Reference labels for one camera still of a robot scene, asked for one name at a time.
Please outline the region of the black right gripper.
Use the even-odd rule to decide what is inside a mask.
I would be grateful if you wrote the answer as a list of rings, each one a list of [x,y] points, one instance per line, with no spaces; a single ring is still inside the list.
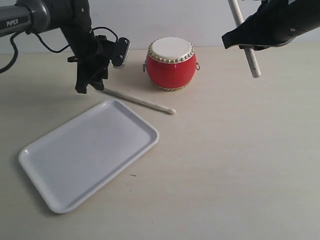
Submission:
[[[225,49],[266,50],[282,47],[320,27],[318,0],[262,0],[255,14],[221,38]],[[240,44],[248,37],[245,44]]]

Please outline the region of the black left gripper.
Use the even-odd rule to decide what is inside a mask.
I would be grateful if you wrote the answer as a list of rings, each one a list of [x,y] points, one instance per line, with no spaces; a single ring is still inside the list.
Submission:
[[[89,84],[97,91],[104,90],[104,80],[108,79],[108,67],[112,63],[116,42],[105,35],[97,35],[67,58],[68,63],[76,64],[77,93],[86,94]]]

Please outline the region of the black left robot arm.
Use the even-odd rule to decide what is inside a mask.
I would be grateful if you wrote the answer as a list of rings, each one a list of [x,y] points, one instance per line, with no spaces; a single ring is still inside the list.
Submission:
[[[10,62],[0,71],[8,71],[18,58],[15,38],[21,33],[34,34],[60,29],[73,56],[68,62],[77,64],[75,90],[86,94],[87,87],[103,91],[111,60],[104,49],[106,37],[96,36],[92,28],[87,0],[17,0],[0,8],[0,35],[10,36],[13,48]]]

